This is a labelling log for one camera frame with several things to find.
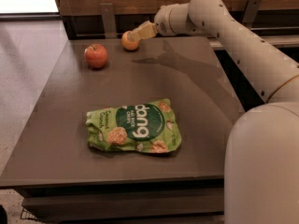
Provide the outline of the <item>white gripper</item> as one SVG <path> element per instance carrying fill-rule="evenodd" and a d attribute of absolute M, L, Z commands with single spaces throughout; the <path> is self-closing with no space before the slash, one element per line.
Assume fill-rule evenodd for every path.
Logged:
<path fill-rule="evenodd" d="M 128 34 L 130 41 L 139 42 L 140 40 L 150 39 L 158 33 L 160 35 L 171 35 L 169 26 L 169 6 L 161 6 L 154 16 L 154 23 L 145 21 Z"/>

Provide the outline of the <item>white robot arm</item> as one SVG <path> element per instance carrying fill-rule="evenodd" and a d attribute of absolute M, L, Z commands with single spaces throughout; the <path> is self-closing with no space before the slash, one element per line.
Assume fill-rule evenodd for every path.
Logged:
<path fill-rule="evenodd" d="M 225 224 L 299 224 L 299 65 L 236 21 L 222 0 L 163 6 L 130 34 L 216 37 L 263 104 L 230 132 L 224 164 Z"/>

